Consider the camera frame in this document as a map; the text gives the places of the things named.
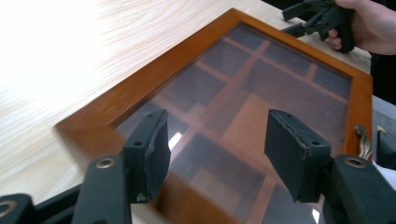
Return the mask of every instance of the brown wooden frame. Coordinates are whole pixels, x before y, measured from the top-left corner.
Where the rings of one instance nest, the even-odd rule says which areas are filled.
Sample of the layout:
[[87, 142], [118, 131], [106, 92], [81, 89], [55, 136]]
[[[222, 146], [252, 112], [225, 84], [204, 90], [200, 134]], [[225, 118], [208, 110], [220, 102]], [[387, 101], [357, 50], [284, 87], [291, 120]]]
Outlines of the brown wooden frame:
[[118, 153], [125, 139], [115, 131], [117, 125], [153, 96], [163, 84], [169, 82], [174, 74], [237, 24], [244, 24], [259, 31], [350, 78], [351, 91], [344, 152], [359, 154], [359, 139], [353, 127], [359, 123], [367, 129], [370, 136], [372, 135], [371, 76], [241, 11], [230, 9], [70, 117], [59, 122], [56, 129], [72, 153], [77, 154], [76, 159], [85, 165], [87, 160], [92, 158]]

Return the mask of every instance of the hand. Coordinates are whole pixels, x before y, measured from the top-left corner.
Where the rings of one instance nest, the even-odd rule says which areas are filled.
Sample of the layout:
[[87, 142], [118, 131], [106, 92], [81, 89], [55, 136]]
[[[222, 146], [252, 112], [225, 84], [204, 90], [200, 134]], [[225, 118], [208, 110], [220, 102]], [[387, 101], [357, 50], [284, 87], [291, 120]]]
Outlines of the hand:
[[[396, 12], [370, 0], [335, 0], [340, 7], [353, 8], [351, 28], [356, 47], [378, 54], [396, 54]], [[334, 49], [342, 47], [335, 30], [327, 41]]]

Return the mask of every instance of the glass panel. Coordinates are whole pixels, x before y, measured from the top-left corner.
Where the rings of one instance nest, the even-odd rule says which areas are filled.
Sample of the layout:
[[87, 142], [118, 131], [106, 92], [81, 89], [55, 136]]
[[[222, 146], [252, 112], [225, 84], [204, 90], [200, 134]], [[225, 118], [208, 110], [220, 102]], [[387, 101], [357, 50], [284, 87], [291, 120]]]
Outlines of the glass panel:
[[294, 203], [262, 153], [268, 110], [295, 115], [339, 154], [349, 90], [347, 77], [238, 25], [118, 131], [127, 137], [144, 114], [167, 109], [171, 172], [242, 222], [316, 223], [320, 205]]

